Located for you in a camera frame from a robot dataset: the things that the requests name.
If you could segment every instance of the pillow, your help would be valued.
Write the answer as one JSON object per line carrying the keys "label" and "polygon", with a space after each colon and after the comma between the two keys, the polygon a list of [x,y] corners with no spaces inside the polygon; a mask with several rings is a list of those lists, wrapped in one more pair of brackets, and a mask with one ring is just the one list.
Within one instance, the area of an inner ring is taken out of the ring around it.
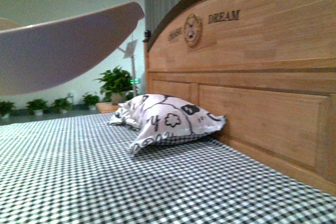
{"label": "pillow", "polygon": [[150,144],[180,144],[219,131],[225,116],[170,95],[145,94],[124,103],[109,124],[140,131],[131,144],[130,154],[135,154]]}

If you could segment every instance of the checkered bedsheet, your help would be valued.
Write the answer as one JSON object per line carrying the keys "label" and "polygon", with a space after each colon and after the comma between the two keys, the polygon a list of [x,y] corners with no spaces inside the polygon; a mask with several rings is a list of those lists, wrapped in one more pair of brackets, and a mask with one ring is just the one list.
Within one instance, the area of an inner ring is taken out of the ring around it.
{"label": "checkered bedsheet", "polygon": [[336,223],[336,198],[204,138],[128,154],[111,114],[0,127],[0,223]]}

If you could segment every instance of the floor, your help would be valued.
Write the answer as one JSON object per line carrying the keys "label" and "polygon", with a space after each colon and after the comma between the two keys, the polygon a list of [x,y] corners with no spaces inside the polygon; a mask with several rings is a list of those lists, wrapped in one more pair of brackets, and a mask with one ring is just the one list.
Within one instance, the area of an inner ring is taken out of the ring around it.
{"label": "floor", "polygon": [[73,116],[79,115],[92,115],[98,114],[98,110],[90,111],[90,110],[70,110],[66,114],[59,114],[59,113],[47,113],[43,115],[15,115],[10,116],[9,118],[2,118],[0,119],[0,126],[1,125],[8,125],[12,123],[26,123],[26,122],[35,122],[35,121],[43,121],[43,120],[50,120],[50,119],[57,119],[57,118],[71,118]]}

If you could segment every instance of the wooden nightstand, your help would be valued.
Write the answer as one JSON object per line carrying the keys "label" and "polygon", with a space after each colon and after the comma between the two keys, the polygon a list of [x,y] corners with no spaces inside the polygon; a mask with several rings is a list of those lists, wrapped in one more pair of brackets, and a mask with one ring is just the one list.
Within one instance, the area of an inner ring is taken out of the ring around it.
{"label": "wooden nightstand", "polygon": [[100,113],[109,113],[109,112],[114,112],[118,108],[120,108],[119,105],[112,105],[111,102],[99,102],[96,104],[98,110]]}

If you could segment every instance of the bed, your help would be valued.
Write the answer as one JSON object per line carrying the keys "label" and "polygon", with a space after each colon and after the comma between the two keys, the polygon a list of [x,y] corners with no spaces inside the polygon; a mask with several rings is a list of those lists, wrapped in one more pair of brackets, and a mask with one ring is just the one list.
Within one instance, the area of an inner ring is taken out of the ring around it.
{"label": "bed", "polygon": [[0,223],[336,223],[335,2],[182,0],[147,93],[223,130],[130,155],[115,113],[1,126]]}

